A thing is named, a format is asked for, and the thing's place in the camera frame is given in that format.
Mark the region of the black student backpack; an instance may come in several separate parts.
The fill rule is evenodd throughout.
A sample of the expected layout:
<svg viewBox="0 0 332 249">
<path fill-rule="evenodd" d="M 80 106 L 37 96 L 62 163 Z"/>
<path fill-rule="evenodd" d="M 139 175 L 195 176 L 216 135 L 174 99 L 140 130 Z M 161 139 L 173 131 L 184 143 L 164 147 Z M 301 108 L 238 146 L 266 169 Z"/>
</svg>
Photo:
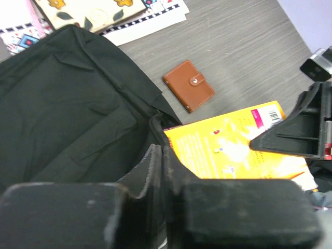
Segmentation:
<svg viewBox="0 0 332 249">
<path fill-rule="evenodd" d="M 66 26 L 1 63 L 1 191 L 115 182 L 179 124 L 123 51 Z"/>
</svg>

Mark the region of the brown leather wallet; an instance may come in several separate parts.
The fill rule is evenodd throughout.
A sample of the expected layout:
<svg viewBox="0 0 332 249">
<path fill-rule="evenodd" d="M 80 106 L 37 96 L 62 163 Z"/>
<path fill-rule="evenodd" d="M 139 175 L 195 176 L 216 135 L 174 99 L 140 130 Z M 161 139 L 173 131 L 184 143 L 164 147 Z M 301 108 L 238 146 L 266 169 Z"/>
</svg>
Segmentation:
<svg viewBox="0 0 332 249">
<path fill-rule="evenodd" d="M 206 78 L 189 61 L 185 61 L 162 80 L 188 113 L 192 113 L 214 95 Z"/>
</svg>

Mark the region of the orange paperback book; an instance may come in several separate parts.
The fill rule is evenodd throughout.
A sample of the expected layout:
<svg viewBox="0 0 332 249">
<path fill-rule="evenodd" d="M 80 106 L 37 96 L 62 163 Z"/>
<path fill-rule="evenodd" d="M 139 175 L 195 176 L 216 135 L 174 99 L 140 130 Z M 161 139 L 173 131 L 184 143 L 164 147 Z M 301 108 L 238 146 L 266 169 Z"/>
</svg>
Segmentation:
<svg viewBox="0 0 332 249">
<path fill-rule="evenodd" d="M 272 101 L 164 131 L 180 162 L 203 179 L 291 179 L 304 191 L 317 184 L 304 158 L 256 151 L 250 141 L 283 121 Z"/>
</svg>

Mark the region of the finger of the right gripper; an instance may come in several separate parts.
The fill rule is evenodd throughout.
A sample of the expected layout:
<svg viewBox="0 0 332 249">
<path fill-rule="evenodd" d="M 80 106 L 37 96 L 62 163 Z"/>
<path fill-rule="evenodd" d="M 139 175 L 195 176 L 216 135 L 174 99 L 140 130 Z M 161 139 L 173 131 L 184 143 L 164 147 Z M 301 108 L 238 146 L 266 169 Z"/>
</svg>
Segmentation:
<svg viewBox="0 0 332 249">
<path fill-rule="evenodd" d="M 331 159 L 331 82 L 315 82 L 292 113 L 250 142 L 257 151 Z"/>
</svg>

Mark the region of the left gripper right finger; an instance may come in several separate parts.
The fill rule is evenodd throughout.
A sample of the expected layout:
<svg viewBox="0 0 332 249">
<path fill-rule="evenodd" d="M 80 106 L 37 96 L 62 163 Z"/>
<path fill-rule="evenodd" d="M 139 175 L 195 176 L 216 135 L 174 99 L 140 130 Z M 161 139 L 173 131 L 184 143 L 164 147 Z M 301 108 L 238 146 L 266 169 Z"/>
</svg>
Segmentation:
<svg viewBox="0 0 332 249">
<path fill-rule="evenodd" d="M 163 148 L 169 248 L 314 248 L 323 228 L 287 179 L 199 179 Z"/>
</svg>

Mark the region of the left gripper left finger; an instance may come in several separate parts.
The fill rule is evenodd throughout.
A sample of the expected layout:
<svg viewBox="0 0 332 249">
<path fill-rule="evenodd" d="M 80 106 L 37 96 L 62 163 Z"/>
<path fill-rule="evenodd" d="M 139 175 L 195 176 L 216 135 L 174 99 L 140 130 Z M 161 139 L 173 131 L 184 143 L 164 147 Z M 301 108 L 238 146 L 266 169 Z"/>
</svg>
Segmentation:
<svg viewBox="0 0 332 249">
<path fill-rule="evenodd" d="M 1 248 L 162 248 L 162 149 L 114 183 L 25 183 L 1 197 Z"/>
</svg>

